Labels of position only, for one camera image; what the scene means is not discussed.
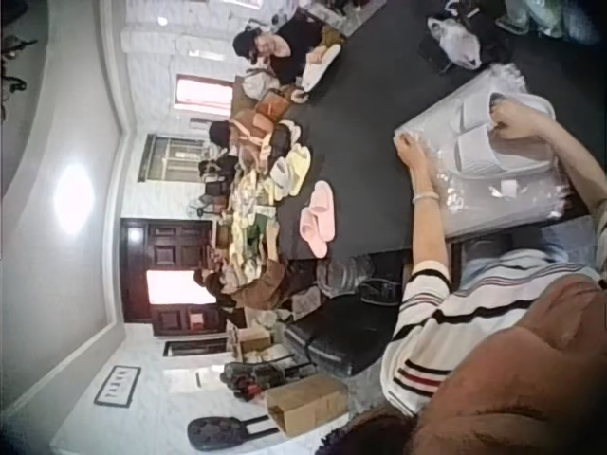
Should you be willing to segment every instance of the pink slipper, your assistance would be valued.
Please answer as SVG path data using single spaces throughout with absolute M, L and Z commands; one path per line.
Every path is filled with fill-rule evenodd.
M 317 258 L 323 258 L 327 253 L 326 242 L 319 236 L 319 226 L 316 216 L 308 207 L 303 208 L 300 218 L 300 235 L 310 245 L 312 253 Z
M 335 238 L 335 207 L 333 191 L 327 182 L 316 182 L 310 199 L 310 211 L 318 219 L 321 239 L 331 242 Z

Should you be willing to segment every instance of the table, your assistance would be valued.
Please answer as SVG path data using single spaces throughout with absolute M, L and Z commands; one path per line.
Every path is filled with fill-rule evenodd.
M 278 208 L 281 251 L 311 257 L 299 235 L 302 208 L 323 179 L 336 197 L 334 258 L 411 247 L 411 188 L 394 129 L 475 76 L 438 75 L 418 55 L 426 33 L 423 0 L 389 0 L 344 45 L 306 105 L 286 117 L 303 126 L 313 155 L 300 194 Z M 605 63 L 591 50 L 537 36 L 510 37 L 529 90 L 548 98 L 559 121 L 605 163 Z

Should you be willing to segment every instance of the brown bag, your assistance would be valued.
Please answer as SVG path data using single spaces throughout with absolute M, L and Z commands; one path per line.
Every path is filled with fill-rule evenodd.
M 263 114 L 274 123 L 283 118 L 283 114 L 290 105 L 288 99 L 283 97 L 278 90 L 268 90 L 264 97 L 257 103 L 255 111 Z

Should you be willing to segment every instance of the striped shirt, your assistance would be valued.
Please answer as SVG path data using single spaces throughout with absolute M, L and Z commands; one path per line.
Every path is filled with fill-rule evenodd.
M 597 270 L 605 277 L 607 202 L 598 214 Z M 507 253 L 456 292 L 450 290 L 444 265 L 419 264 L 405 288 L 395 333 L 382 359 L 384 395 L 405 414 L 418 413 L 477 344 L 517 323 L 550 283 L 571 273 L 601 281 L 593 268 L 555 263 L 532 249 Z

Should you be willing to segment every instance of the bracelet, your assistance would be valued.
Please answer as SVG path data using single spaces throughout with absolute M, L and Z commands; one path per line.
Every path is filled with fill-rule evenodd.
M 439 197 L 438 194 L 436 194 L 434 191 L 431 192 L 422 192 L 420 194 L 416 194 L 414 196 L 413 199 L 413 204 L 415 205 L 417 203 L 417 201 L 419 201 L 420 199 L 433 199 L 435 201 L 438 201 Z

